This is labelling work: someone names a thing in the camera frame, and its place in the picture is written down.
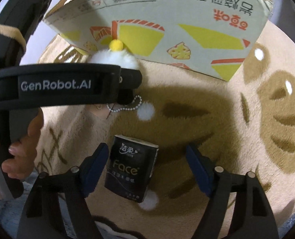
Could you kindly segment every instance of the metal screw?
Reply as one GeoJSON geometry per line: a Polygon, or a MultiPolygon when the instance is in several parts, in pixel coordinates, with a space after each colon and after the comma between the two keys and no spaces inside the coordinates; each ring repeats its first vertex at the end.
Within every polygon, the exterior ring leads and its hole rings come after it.
{"type": "Polygon", "coordinates": [[[72,173],[76,173],[76,172],[79,171],[79,167],[74,166],[74,167],[72,167],[72,168],[70,169],[70,171],[71,171],[72,173]]]}
{"type": "Polygon", "coordinates": [[[46,176],[47,176],[47,173],[42,172],[42,173],[40,173],[39,178],[43,179],[43,178],[46,178],[46,176]]]}
{"type": "Polygon", "coordinates": [[[250,178],[255,178],[256,177],[255,173],[253,173],[253,172],[248,172],[248,176],[250,178]]]}
{"type": "Polygon", "coordinates": [[[217,172],[223,172],[224,171],[224,168],[221,167],[221,166],[216,166],[215,167],[215,171],[217,171],[217,172]]]}

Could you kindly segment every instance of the fingernail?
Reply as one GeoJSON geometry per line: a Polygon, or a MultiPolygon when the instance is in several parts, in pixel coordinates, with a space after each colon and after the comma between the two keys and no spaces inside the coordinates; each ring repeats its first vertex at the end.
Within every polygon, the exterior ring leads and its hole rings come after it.
{"type": "Polygon", "coordinates": [[[3,165],[4,172],[10,172],[11,170],[12,170],[12,168],[9,165],[6,165],[6,164],[3,165]]]}
{"type": "Polygon", "coordinates": [[[17,153],[17,147],[14,146],[10,146],[10,148],[8,149],[8,151],[12,154],[12,155],[16,155],[17,153]]]}

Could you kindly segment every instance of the white pom-pom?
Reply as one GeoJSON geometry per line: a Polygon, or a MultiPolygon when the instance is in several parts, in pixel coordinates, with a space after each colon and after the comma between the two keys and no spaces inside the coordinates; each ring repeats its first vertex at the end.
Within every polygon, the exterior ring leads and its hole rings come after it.
{"type": "Polygon", "coordinates": [[[140,68],[138,60],[126,50],[122,51],[111,51],[102,50],[95,53],[91,58],[88,59],[88,63],[93,64],[107,64],[117,65],[121,68],[138,70],[140,68]]]}
{"type": "Polygon", "coordinates": [[[150,211],[156,208],[159,197],[154,191],[148,190],[143,202],[139,203],[139,207],[143,210],[150,211]]]}
{"type": "Polygon", "coordinates": [[[154,116],[155,108],[153,104],[144,102],[137,110],[139,120],[148,121],[154,116]]]}

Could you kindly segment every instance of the bread illustration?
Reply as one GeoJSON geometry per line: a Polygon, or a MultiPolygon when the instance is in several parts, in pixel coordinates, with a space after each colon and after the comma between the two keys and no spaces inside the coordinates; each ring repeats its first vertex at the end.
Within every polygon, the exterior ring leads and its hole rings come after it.
{"type": "Polygon", "coordinates": [[[164,28],[144,20],[112,21],[112,38],[121,40],[129,52],[149,56],[164,37],[164,28]]]}
{"type": "Polygon", "coordinates": [[[184,42],[171,47],[167,50],[167,53],[174,59],[190,59],[190,49],[184,44],[184,42]]]}
{"type": "Polygon", "coordinates": [[[213,60],[211,65],[223,80],[229,81],[244,60],[244,58],[218,59],[213,60]]]}
{"type": "Polygon", "coordinates": [[[243,50],[250,45],[250,41],[239,39],[225,33],[192,25],[179,24],[203,48],[243,50]]]}
{"type": "Polygon", "coordinates": [[[110,27],[90,27],[90,32],[97,43],[101,45],[109,45],[112,41],[110,27]]]}
{"type": "Polygon", "coordinates": [[[94,51],[94,52],[98,51],[96,44],[94,44],[90,41],[87,41],[83,46],[89,51],[94,51]]]}

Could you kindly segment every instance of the beige rug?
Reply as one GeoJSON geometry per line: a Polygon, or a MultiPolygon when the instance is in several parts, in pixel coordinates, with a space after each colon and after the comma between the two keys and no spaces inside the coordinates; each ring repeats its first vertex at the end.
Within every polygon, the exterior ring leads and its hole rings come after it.
{"type": "MultiPolygon", "coordinates": [[[[85,60],[57,36],[39,62],[85,60]]],[[[115,134],[157,144],[159,157],[143,203],[105,189],[104,172],[87,198],[89,209],[100,226],[125,238],[190,239],[208,202],[184,156],[186,144],[197,141],[204,155],[228,171],[256,173],[278,225],[295,212],[295,44],[281,30],[268,22],[228,83],[144,61],[142,74],[135,93],[155,109],[150,120],[140,120],[137,111],[111,113],[105,120],[84,106],[44,108],[38,170],[65,172],[100,142],[111,146],[115,134]]],[[[221,236],[227,234],[234,198],[221,236]]]]}

